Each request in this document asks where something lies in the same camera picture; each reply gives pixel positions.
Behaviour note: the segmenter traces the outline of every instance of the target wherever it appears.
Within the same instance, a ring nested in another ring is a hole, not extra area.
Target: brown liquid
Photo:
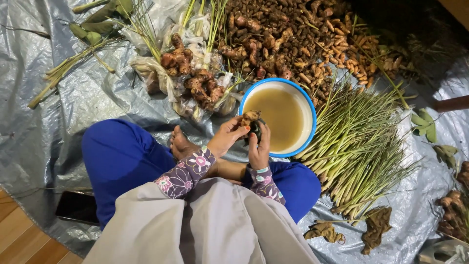
[[[294,97],[279,89],[264,89],[246,100],[243,112],[260,110],[261,118],[271,130],[270,151],[280,152],[299,139],[303,113]]]

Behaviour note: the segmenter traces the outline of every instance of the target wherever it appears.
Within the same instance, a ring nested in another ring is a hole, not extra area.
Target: silver tarp
[[[44,232],[80,256],[85,256],[99,237],[99,228],[58,220],[54,211],[62,189],[54,188],[90,186],[80,149],[87,127],[108,118],[124,118],[150,131],[159,143],[167,144],[170,131],[180,124],[191,141],[201,144],[226,120],[212,116],[203,124],[188,122],[172,111],[164,96],[149,97],[140,81],[132,87],[127,61],[135,51],[127,42],[98,53],[116,74],[110,74],[91,58],[60,82],[57,93],[36,109],[27,108],[46,85],[42,80],[44,72],[83,48],[65,21],[77,18],[70,6],[85,2],[0,0],[1,24],[45,31],[52,36],[49,40],[30,32],[0,28],[0,184]],[[440,85],[434,94],[436,99],[468,95],[467,64],[456,63]],[[418,106],[428,102],[422,96],[419,100],[415,102]],[[429,112],[434,118],[438,116]],[[455,111],[437,121],[440,144],[459,147],[464,153],[458,154],[462,160],[469,154],[468,117],[467,110]],[[393,229],[385,233],[378,248],[363,256],[360,238],[366,230],[365,223],[357,227],[338,223],[336,230],[345,234],[345,245],[331,244],[322,238],[309,241],[324,263],[411,263],[423,242],[435,235],[438,218],[432,204],[452,186],[452,174],[438,163],[424,139],[405,133],[411,126],[409,119],[402,124],[402,135],[408,138],[407,161],[423,162],[418,172],[396,187],[402,192],[377,203],[392,206]],[[247,151],[239,143],[227,158],[246,161]],[[327,197],[321,198],[299,223],[301,230],[306,231],[315,219],[340,220],[328,212],[330,206]]]

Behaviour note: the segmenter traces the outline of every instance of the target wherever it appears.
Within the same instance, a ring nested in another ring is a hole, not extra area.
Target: floral sleeve
[[[215,157],[203,146],[199,151],[183,158],[170,171],[154,182],[169,198],[177,199],[189,192],[216,162]]]
[[[285,198],[277,188],[272,179],[272,171],[270,166],[262,170],[253,170],[250,165],[246,167],[254,182],[251,187],[251,191],[259,195],[259,197],[266,197],[285,205]]]

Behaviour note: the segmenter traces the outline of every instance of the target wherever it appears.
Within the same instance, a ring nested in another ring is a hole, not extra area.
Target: blue-rimmed bowl
[[[280,89],[291,94],[301,108],[303,115],[303,131],[295,144],[291,147],[278,152],[271,152],[270,156],[276,158],[287,158],[294,156],[304,150],[313,139],[316,131],[316,111],[313,102],[306,92],[294,82],[282,78],[267,78],[253,84],[244,95],[239,114],[243,114],[244,104],[249,98],[264,89]]]

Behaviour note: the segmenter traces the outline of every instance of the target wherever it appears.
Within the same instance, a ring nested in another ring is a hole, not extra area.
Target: black phone
[[[91,194],[65,191],[60,197],[55,216],[66,221],[99,225],[96,200]]]

